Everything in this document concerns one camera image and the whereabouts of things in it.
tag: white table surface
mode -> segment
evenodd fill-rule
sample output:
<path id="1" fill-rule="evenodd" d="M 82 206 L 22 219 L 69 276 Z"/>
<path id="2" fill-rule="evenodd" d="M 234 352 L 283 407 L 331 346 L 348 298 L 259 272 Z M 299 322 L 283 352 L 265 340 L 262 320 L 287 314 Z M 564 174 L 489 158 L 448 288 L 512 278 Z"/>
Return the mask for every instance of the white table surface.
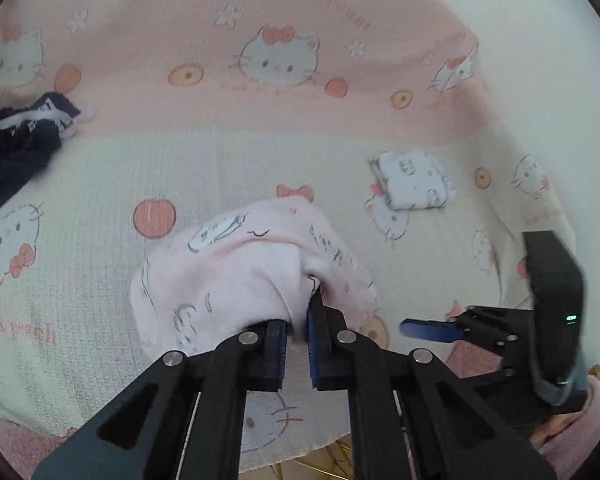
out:
<path id="1" fill-rule="evenodd" d="M 588 280 L 583 348 L 600 363 L 600 19 L 587 0 L 443 0 L 480 39 L 488 88 L 542 162 Z"/>

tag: silver bolt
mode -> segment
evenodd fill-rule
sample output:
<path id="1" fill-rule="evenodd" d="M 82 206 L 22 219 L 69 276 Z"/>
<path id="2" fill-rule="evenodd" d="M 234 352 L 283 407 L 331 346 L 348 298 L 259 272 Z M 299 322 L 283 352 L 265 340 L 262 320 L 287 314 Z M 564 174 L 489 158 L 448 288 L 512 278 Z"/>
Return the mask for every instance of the silver bolt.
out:
<path id="1" fill-rule="evenodd" d="M 433 354 L 426 348 L 417 348 L 413 351 L 413 359 L 417 363 L 427 364 L 433 361 Z"/>
<path id="2" fill-rule="evenodd" d="M 162 362 L 167 366 L 178 366 L 182 362 L 182 354 L 176 350 L 171 350 L 162 357 Z"/>
<path id="3" fill-rule="evenodd" d="M 242 332 L 238 336 L 238 341 L 243 345 L 253 345 L 258 342 L 258 334 L 255 332 Z"/>
<path id="4" fill-rule="evenodd" d="M 351 330 L 340 330 L 336 337 L 341 343 L 353 343 L 356 340 L 356 333 Z"/>

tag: white flower print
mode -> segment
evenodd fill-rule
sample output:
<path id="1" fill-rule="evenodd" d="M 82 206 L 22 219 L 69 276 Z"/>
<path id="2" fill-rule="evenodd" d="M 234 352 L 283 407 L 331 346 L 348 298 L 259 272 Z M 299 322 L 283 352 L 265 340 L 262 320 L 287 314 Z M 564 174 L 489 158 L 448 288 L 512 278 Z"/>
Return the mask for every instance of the white flower print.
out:
<path id="1" fill-rule="evenodd" d="M 235 4 L 229 4 L 224 9 L 216 10 L 216 25 L 226 25 L 229 30 L 234 30 L 235 20 L 242 17 L 242 13 Z"/>
<path id="2" fill-rule="evenodd" d="M 79 28 L 87 28 L 87 16 L 86 10 L 74 10 L 74 16 L 66 22 L 66 26 L 71 30 L 71 34 L 75 34 Z"/>
<path id="3" fill-rule="evenodd" d="M 366 41 L 360 41 L 358 38 L 349 43 L 346 47 L 349 51 L 349 57 L 355 59 L 358 56 L 365 57 Z"/>

